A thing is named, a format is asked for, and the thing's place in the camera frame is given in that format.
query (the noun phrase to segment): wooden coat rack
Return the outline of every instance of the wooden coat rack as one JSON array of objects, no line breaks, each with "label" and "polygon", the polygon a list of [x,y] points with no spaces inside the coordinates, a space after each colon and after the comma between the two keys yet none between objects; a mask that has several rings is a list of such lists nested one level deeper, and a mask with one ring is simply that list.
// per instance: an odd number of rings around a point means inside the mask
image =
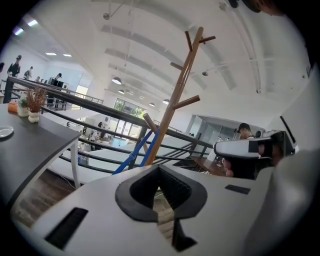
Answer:
[{"label": "wooden coat rack", "polygon": [[[189,104],[192,104],[192,103],[195,103],[195,102],[198,102],[200,101],[200,98],[199,98],[199,95],[197,96],[194,96],[194,97],[191,97],[191,98],[188,98],[186,100],[183,100],[181,102],[179,102],[180,98],[181,98],[181,95],[182,95],[182,92],[185,88],[185,85],[186,85],[186,82],[187,82],[187,79],[189,77],[189,74],[190,74],[190,70],[192,68],[192,65],[194,63],[194,60],[195,60],[195,57],[196,57],[196,54],[197,54],[197,51],[198,51],[198,48],[199,48],[199,44],[201,43],[206,43],[207,41],[210,41],[210,40],[213,40],[215,39],[216,37],[215,36],[210,36],[210,37],[207,37],[207,38],[203,38],[203,32],[204,32],[204,28],[203,27],[199,27],[197,32],[196,32],[196,35],[195,35],[195,38],[194,38],[194,41],[193,43],[191,42],[191,39],[190,39],[190,35],[189,35],[189,32],[186,31],[185,32],[185,36],[186,36],[186,40],[187,40],[187,43],[188,43],[188,46],[189,46],[189,53],[185,59],[185,62],[184,62],[184,65],[183,66],[180,66],[176,63],[173,63],[171,62],[171,66],[181,70],[181,73],[180,73],[180,76],[176,82],[176,85],[174,87],[174,90],[173,90],[173,93],[172,93],[172,96],[171,96],[171,99],[169,101],[169,104],[165,110],[165,113],[163,115],[163,118],[162,118],[162,121],[160,123],[160,126],[159,126],[159,134],[158,134],[158,138],[150,152],[150,155],[147,159],[147,161],[145,162],[145,166],[148,166],[148,165],[152,165],[153,164],[153,161],[155,160],[155,157],[157,155],[157,152],[160,148],[160,145],[164,139],[164,136],[167,132],[167,129],[169,127],[169,124],[172,120],[172,117],[175,113],[175,110],[179,109],[179,108],[182,108],[184,106],[187,106]],[[156,133],[157,131],[157,128],[155,126],[155,124],[152,122],[151,118],[149,117],[148,114],[145,114],[143,115],[143,118],[145,119],[146,123],[148,124],[148,126],[150,127],[150,129]]]}]

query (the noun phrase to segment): white table leg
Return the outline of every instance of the white table leg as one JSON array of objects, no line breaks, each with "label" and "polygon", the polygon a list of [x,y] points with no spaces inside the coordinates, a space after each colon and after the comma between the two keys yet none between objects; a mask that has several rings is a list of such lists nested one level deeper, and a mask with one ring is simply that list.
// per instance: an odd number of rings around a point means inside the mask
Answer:
[{"label": "white table leg", "polygon": [[74,143],[70,147],[70,155],[71,155],[71,167],[73,180],[75,184],[75,188],[80,188],[80,183],[78,179],[79,170],[78,170],[78,139],[74,141]]}]

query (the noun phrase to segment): blue object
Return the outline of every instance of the blue object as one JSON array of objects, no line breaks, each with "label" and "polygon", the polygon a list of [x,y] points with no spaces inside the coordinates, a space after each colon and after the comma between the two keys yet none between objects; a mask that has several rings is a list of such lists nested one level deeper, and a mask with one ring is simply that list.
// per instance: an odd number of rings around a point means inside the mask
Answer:
[{"label": "blue object", "polygon": [[156,131],[156,133],[154,135],[154,138],[153,138],[153,140],[152,140],[152,142],[151,142],[151,144],[150,144],[150,146],[148,148],[148,151],[145,153],[145,156],[144,156],[144,158],[143,158],[143,160],[142,160],[142,162],[140,164],[140,167],[145,165],[147,159],[149,158],[150,152],[151,152],[152,148],[154,147],[154,145],[156,143],[156,140],[157,140],[158,136],[159,136],[159,129]]},{"label": "blue object", "polygon": [[143,138],[143,140],[141,140],[141,142],[138,144],[138,146],[135,147],[135,149],[133,150],[133,152],[129,155],[129,157],[112,173],[112,175],[121,173],[124,168],[137,156],[139,150],[141,149],[141,147],[147,142],[147,140],[149,139],[150,135],[152,134],[152,130],[150,130],[146,136]]}]

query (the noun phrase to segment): white flower pot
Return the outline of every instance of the white flower pot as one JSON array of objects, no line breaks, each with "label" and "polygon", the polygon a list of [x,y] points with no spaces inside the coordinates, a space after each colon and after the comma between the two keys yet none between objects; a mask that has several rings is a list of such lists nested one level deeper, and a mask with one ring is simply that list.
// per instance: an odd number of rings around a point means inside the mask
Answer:
[{"label": "white flower pot", "polygon": [[21,118],[25,118],[29,116],[29,111],[27,107],[21,107],[18,105],[18,116]]},{"label": "white flower pot", "polygon": [[29,111],[29,117],[28,120],[30,123],[38,123],[39,122],[39,112],[33,113]]}]

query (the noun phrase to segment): white plate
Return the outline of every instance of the white plate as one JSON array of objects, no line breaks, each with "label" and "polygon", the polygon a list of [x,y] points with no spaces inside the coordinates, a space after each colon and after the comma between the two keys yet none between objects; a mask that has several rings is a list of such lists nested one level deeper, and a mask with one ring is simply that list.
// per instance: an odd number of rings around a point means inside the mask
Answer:
[{"label": "white plate", "polygon": [[4,138],[12,134],[14,128],[11,126],[0,126],[0,138]]}]

